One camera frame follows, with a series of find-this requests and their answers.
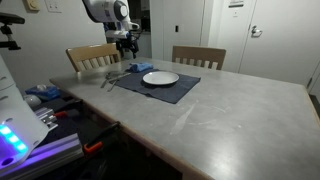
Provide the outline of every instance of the electrical outlet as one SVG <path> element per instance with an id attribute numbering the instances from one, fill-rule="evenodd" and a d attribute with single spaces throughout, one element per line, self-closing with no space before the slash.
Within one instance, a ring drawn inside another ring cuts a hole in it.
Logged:
<path id="1" fill-rule="evenodd" d="M 58 0 L 45 0 L 49 12 L 61 13 Z"/>

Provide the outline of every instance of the blue light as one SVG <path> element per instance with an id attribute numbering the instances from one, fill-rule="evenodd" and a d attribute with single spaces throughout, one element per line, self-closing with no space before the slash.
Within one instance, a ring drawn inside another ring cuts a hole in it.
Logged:
<path id="1" fill-rule="evenodd" d="M 11 143 L 15 143 L 15 142 L 18 142 L 18 141 L 20 141 L 20 140 L 19 140 L 19 138 L 18 138 L 16 135 L 13 135 L 13 136 L 11 136 L 11 137 L 9 138 L 9 141 L 10 141 Z"/>
<path id="2" fill-rule="evenodd" d="M 28 147 L 10 130 L 9 127 L 0 125 L 0 133 L 0 135 L 2 135 L 16 150 L 20 152 L 28 150 Z"/>
<path id="3" fill-rule="evenodd" d="M 1 132 L 3 135 L 6 135 L 6 134 L 10 134 L 10 133 L 11 133 L 11 130 L 10 130 L 7 126 L 1 125 L 1 126 L 0 126 L 0 132 Z"/>
<path id="4" fill-rule="evenodd" d="M 21 143 L 17 148 L 18 148 L 20 151 L 23 151 L 23 150 L 27 149 L 27 146 L 24 145 L 23 143 Z"/>

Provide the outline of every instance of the blue object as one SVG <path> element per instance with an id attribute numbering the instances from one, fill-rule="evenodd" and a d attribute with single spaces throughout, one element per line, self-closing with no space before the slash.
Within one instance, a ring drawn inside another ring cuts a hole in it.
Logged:
<path id="1" fill-rule="evenodd" d="M 0 125 L 0 137 L 19 152 L 28 151 L 28 147 L 5 125 Z"/>
<path id="2" fill-rule="evenodd" d="M 128 69 L 130 72 L 138 73 L 148 69 L 153 69 L 153 65 L 150 63 L 134 63 L 130 64 L 131 67 Z"/>
<path id="3" fill-rule="evenodd" d="M 55 86 L 46 86 L 47 88 L 44 90 L 39 90 L 37 86 L 27 89 L 26 94 L 33 94 L 38 96 L 42 100 L 52 100 L 60 97 L 60 91 Z"/>

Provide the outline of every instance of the white plate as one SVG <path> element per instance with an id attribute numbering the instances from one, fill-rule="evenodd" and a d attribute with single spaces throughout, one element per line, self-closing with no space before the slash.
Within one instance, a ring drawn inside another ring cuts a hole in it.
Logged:
<path id="1" fill-rule="evenodd" d="M 156 71 L 143 76 L 143 81 L 152 85 L 166 85 L 178 81 L 179 76 L 172 72 Z"/>

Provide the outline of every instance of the floor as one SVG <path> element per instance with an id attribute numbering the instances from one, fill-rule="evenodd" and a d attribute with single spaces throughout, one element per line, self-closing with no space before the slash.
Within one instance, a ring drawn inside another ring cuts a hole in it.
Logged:
<path id="1" fill-rule="evenodd" d="M 310 95 L 310 99 L 314 105 L 314 108 L 316 109 L 316 111 L 318 113 L 318 116 L 320 117 L 320 104 L 319 104 L 318 99 L 314 95 Z"/>

